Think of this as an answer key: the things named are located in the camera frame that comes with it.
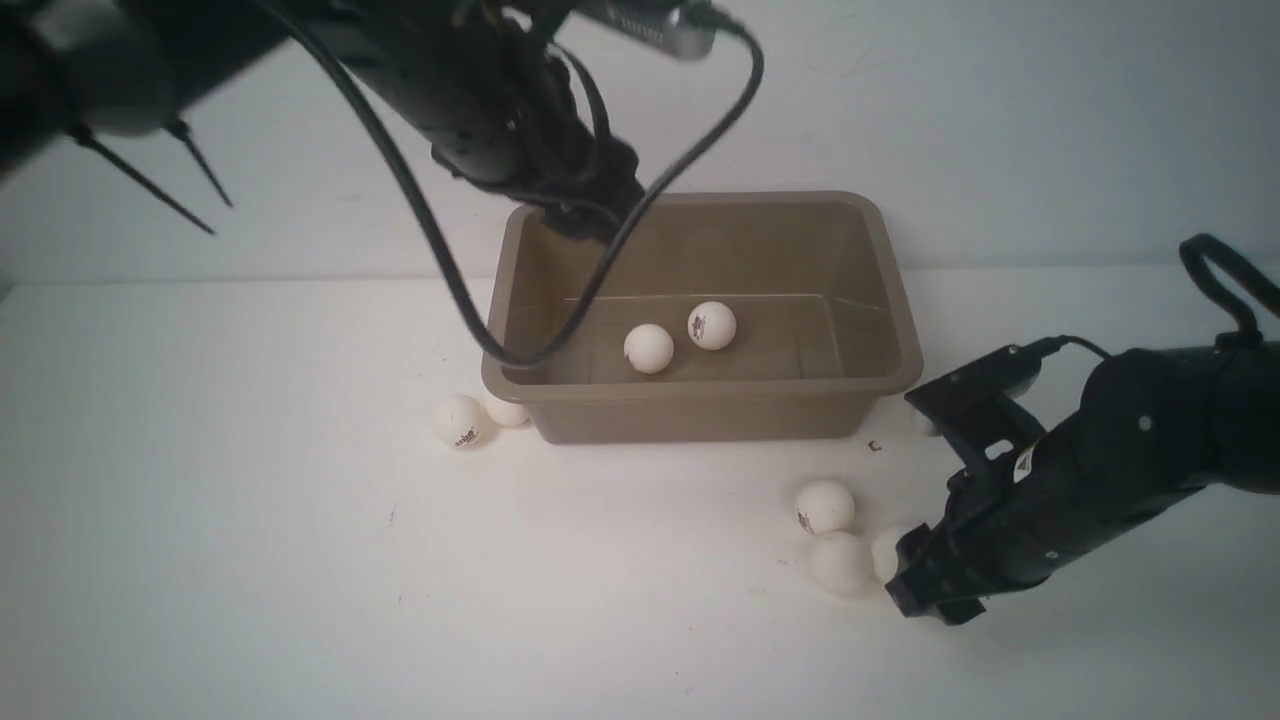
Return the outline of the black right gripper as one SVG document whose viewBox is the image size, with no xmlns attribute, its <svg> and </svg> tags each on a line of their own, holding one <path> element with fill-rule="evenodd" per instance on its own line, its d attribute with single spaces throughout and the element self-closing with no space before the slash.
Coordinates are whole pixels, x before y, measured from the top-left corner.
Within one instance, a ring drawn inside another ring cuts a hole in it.
<svg viewBox="0 0 1280 720">
<path fill-rule="evenodd" d="M 943 516 L 905 532 L 886 591 L 905 618 L 961 626 L 1201 489 L 1201 402 L 1085 400 L 992 471 L 948 479 Z"/>
</svg>

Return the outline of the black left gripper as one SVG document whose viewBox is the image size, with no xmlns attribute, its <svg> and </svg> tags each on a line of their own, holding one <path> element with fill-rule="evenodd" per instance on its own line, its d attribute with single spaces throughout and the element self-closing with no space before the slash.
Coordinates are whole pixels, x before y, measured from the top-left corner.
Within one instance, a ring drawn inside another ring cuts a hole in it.
<svg viewBox="0 0 1280 720">
<path fill-rule="evenodd" d="M 532 204 L 572 240 L 609 237 L 643 195 L 584 64 L 515 20 L 430 29 L 431 156 L 486 193 Z"/>
</svg>

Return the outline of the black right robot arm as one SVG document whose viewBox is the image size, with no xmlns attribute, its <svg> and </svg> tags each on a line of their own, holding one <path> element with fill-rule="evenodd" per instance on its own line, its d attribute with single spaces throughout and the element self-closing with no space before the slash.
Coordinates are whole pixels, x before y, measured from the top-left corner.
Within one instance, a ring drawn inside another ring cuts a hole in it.
<svg viewBox="0 0 1280 720">
<path fill-rule="evenodd" d="M 960 625 L 1212 484 L 1277 493 L 1277 346 L 1133 348 L 1047 429 L 1011 395 L 1061 337 L 1007 346 L 906 396 L 961 459 L 943 516 L 896 544 L 908 618 Z"/>
</svg>

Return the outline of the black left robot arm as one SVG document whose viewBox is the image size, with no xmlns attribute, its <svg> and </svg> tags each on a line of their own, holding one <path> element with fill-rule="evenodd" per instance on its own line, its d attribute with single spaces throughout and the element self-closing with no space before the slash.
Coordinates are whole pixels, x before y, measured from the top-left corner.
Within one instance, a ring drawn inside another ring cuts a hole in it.
<svg viewBox="0 0 1280 720">
<path fill-rule="evenodd" d="M 547 55 L 582 1 L 518 1 L 527 29 L 495 1 L 5 1 L 3 4 L 3 176 L 67 137 L 114 165 L 196 228 L 207 224 L 102 143 L 105 135 L 170 135 L 198 165 L 184 111 L 296 41 L 340 92 L 378 149 L 486 356 L 535 368 L 585 323 L 625 245 L 658 197 L 748 110 L 764 74 L 751 32 L 707 4 L 682 12 L 694 29 L 726 32 L 751 56 L 748 83 L 727 113 L 652 184 L 616 138 L 593 77 L 571 53 Z M 485 193 L 530 202 L 573 240 L 604 255 L 564 324 L 532 354 L 486 328 L 443 229 L 398 143 L 362 94 L 375 88 L 417 122 L 436 161 Z"/>
</svg>

